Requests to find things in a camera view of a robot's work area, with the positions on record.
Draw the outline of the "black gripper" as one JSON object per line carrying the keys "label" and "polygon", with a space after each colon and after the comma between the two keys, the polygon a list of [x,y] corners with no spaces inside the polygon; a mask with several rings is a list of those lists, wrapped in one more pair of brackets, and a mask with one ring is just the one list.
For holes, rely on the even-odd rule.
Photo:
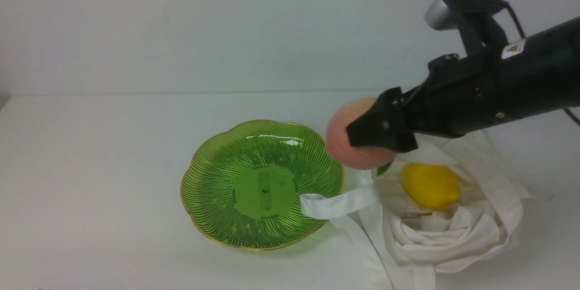
{"label": "black gripper", "polygon": [[427,79],[403,102],[401,88],[390,88],[346,127],[349,144],[412,152],[418,149],[412,131],[455,139],[498,124],[503,102],[497,62],[487,53],[433,59]]}

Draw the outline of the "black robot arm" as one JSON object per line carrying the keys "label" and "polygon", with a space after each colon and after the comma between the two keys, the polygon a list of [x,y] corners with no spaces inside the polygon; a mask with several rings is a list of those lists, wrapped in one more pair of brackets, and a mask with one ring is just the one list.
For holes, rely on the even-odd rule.
{"label": "black robot arm", "polygon": [[429,62],[408,92],[383,92],[346,127],[352,147],[418,148],[416,134],[457,139],[468,133],[579,106],[580,21],[574,18],[520,42]]}

